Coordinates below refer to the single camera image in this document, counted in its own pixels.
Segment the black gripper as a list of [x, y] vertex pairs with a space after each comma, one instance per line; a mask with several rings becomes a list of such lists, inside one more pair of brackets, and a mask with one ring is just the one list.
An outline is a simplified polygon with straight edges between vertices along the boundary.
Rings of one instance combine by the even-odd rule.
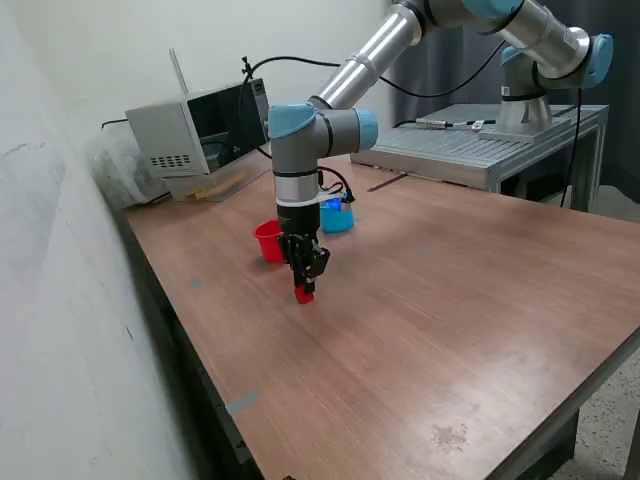
[[284, 232], [279, 236], [279, 246], [293, 272], [294, 286], [314, 293], [316, 278], [324, 273], [330, 257], [329, 250], [316, 240], [309, 243], [309, 237], [316, 238], [320, 228], [320, 207], [278, 205], [277, 215]]

